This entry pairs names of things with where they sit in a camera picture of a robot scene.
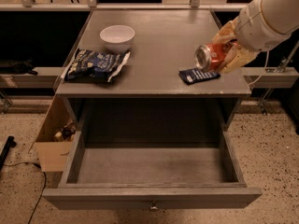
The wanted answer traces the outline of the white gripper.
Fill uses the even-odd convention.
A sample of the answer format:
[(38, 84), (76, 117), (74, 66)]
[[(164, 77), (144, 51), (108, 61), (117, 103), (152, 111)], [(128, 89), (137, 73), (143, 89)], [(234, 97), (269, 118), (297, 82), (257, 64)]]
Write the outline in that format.
[(226, 22), (212, 38), (212, 44), (238, 42), (231, 43), (224, 61), (216, 69), (217, 73), (233, 72), (252, 62), (258, 52), (269, 51), (291, 36), (270, 25), (263, 14), (262, 3), (263, 0), (252, 0), (241, 9), (237, 18)]

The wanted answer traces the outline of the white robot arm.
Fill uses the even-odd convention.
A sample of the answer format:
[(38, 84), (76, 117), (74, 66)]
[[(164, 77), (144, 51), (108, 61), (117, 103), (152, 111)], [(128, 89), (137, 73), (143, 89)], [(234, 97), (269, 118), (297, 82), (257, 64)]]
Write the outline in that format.
[(252, 0), (213, 37), (213, 44), (235, 42), (217, 72), (229, 73), (270, 51), (299, 28), (299, 0)]

